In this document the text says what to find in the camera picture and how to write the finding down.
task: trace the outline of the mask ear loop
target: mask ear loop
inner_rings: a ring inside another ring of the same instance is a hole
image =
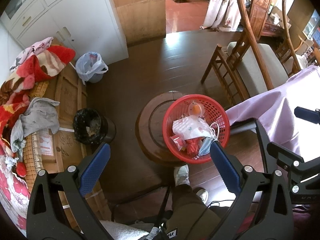
[[[216,130],[212,127],[213,124],[216,124],[217,127],[218,127],[217,137],[216,137]],[[219,125],[218,125],[218,123],[213,122],[213,123],[210,125],[210,136],[211,136],[211,138],[214,139],[214,141],[217,141],[217,140],[218,140],[218,137],[219,137]]]

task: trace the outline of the shoe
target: shoe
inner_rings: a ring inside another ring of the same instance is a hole
[[[176,186],[181,184],[187,184],[187,185],[190,184],[188,165],[175,167],[173,174],[174,174],[174,181],[176,183]]]
[[[197,196],[199,196],[202,200],[202,202],[205,204],[208,201],[209,193],[204,188],[198,190],[196,193]]]

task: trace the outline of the dark wood floor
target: dark wood floor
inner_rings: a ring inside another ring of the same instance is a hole
[[[135,122],[141,109],[154,96],[170,90],[204,94],[228,107],[227,97],[211,71],[204,85],[200,79],[217,43],[236,41],[239,33],[193,31],[170,33],[165,39],[129,48],[129,58],[111,64],[102,81],[88,84],[88,106],[98,109],[116,124],[117,135],[110,144],[111,158],[100,177],[110,203],[161,183],[173,182],[173,169],[145,157],[135,137]],[[227,151],[243,164],[262,171],[256,135],[244,132],[231,136]],[[192,187],[204,187],[209,200],[234,198],[212,162],[189,165]],[[120,206],[116,220],[125,222],[157,214],[165,190]]]

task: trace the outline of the trash can with white bag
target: trash can with white bag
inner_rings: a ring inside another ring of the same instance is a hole
[[[99,82],[103,74],[108,71],[108,66],[103,62],[101,55],[97,52],[88,52],[82,55],[76,62],[75,67],[83,84]]]

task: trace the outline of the white floral curtain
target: white floral curtain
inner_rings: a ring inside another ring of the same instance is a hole
[[[203,27],[235,32],[240,20],[237,0],[210,0]]]

